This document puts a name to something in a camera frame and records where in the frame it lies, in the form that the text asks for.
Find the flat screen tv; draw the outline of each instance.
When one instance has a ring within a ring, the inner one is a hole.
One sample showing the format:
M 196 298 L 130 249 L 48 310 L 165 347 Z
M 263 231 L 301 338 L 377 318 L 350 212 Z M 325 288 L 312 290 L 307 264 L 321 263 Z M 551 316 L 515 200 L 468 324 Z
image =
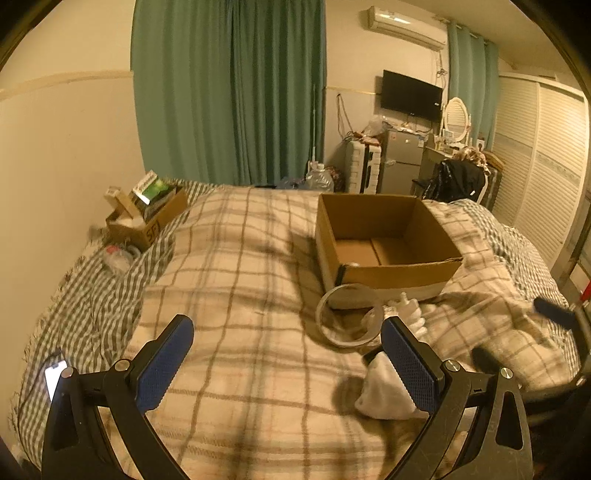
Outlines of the flat screen tv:
M 443 89 L 436 85 L 384 70 L 382 108 L 439 122 L 442 94 Z

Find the green curtain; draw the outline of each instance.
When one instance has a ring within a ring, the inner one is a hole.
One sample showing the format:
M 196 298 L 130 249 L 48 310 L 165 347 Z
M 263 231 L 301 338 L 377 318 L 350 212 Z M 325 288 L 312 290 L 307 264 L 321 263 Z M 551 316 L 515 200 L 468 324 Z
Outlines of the green curtain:
M 449 98 L 459 97 L 472 116 L 474 144 L 483 136 L 492 146 L 499 98 L 499 49 L 493 42 L 455 22 L 447 26 L 449 38 Z
M 323 0 L 137 0 L 131 67 L 147 169 L 237 185 L 321 160 Z

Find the mini fridge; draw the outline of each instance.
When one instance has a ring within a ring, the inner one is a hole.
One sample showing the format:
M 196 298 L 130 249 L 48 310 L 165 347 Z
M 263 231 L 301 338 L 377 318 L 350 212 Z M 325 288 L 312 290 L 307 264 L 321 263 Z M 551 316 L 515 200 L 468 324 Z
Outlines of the mini fridge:
M 411 195 L 418 178 L 424 140 L 418 135 L 390 130 L 382 146 L 382 164 L 378 192 Z

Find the small cardboard box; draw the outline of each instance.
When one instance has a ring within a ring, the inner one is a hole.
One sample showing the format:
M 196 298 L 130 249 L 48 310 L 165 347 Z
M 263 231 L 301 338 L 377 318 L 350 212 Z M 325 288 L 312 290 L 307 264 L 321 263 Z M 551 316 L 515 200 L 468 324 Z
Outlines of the small cardboard box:
M 187 192 L 179 187 L 174 196 L 164 205 L 142 229 L 130 228 L 124 225 L 113 223 L 117 220 L 119 213 L 111 213 L 106 218 L 106 224 L 111 233 L 111 238 L 117 243 L 130 242 L 145 252 L 154 243 L 158 234 L 177 215 L 183 213 L 187 208 Z

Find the tape roll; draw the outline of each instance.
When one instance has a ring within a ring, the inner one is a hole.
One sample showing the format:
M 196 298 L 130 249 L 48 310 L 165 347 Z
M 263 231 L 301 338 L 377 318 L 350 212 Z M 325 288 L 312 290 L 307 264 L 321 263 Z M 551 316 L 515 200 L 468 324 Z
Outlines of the tape roll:
M 328 328 L 323 324 L 322 318 L 326 306 L 331 308 L 340 307 L 343 310 L 371 307 L 371 310 L 361 320 L 362 323 L 367 325 L 365 333 L 356 340 L 339 340 L 329 336 L 326 331 Z M 324 294 L 316 307 L 315 317 L 316 326 L 326 340 L 341 348 L 354 348 L 371 342 L 379 335 L 384 322 L 384 306 L 373 289 L 361 283 L 346 283 Z

